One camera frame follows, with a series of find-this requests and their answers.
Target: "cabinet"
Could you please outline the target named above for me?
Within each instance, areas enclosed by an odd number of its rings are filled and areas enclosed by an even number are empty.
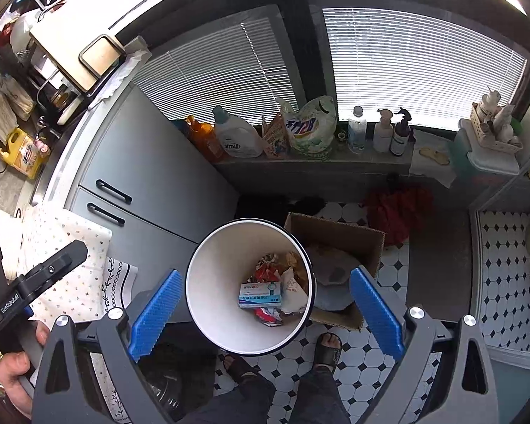
[[[91,210],[89,205],[108,212],[123,221],[117,220],[99,211]],[[122,260],[139,269],[131,291],[132,297],[144,290],[151,290],[170,268],[181,272],[183,280],[196,248],[196,244],[158,228],[122,209],[100,199],[83,188],[78,188],[69,209],[92,222],[112,230],[112,240],[108,256]],[[183,294],[170,322],[192,321]]]
[[[105,124],[81,187],[196,243],[233,218],[236,191],[137,86]]]

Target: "window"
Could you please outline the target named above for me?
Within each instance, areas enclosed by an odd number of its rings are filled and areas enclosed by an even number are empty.
[[[262,114],[271,121],[278,111],[276,96],[297,110],[284,62],[292,53],[281,55],[271,20],[262,16],[236,16],[226,28],[190,36],[147,63],[134,82],[171,120],[193,114],[201,122],[213,122],[213,107],[222,105],[253,125],[261,124]],[[223,20],[212,26],[217,24],[224,26]]]
[[[361,105],[407,108],[412,124],[458,129],[471,103],[491,89],[509,103],[526,58],[481,33],[434,17],[390,9],[323,8],[340,120]]]

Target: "black slipper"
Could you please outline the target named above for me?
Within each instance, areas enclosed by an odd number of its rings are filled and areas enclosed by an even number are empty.
[[[255,373],[257,375],[257,372],[249,365],[243,358],[241,358],[238,355],[235,354],[225,354],[224,358],[226,357],[232,357],[233,362],[232,365],[230,365],[229,369],[226,369],[228,374],[232,377],[232,379],[240,384],[244,379],[250,378],[251,375],[243,376],[246,373]]]
[[[324,338],[324,335],[329,334],[333,335],[336,338],[338,338],[338,341],[340,342],[340,347],[337,348],[329,348],[327,346],[324,346],[322,344],[322,340]],[[333,333],[322,333],[318,340],[316,341],[316,349],[314,349],[314,363],[312,364],[312,368],[318,364],[322,365],[328,365],[330,367],[333,367],[332,373],[336,370],[336,366],[338,362],[340,361],[340,355],[341,355],[341,339],[339,336],[333,334]]]

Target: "person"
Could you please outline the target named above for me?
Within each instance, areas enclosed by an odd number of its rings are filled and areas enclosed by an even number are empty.
[[[45,324],[39,322],[36,337],[40,344],[45,345],[48,335]],[[312,369],[300,379],[289,420],[291,424],[350,424],[333,376],[340,354],[341,340],[337,335],[327,332],[318,337]],[[180,424],[267,423],[267,413],[275,395],[273,383],[238,355],[224,355],[223,363],[237,386],[187,414]],[[28,371],[29,365],[24,352],[5,354],[0,361],[0,381],[4,391],[12,405],[27,418],[31,418],[32,402],[18,377]]]

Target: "finger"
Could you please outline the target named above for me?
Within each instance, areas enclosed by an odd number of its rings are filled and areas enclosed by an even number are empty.
[[[31,414],[31,398],[25,392],[18,376],[29,370],[29,359],[26,353],[5,354],[0,361],[0,382],[12,404],[24,415]]]
[[[35,328],[35,337],[42,346],[45,346],[50,333],[51,332],[49,331],[49,328],[47,328],[47,325],[41,322],[41,320],[38,320],[37,327]]]

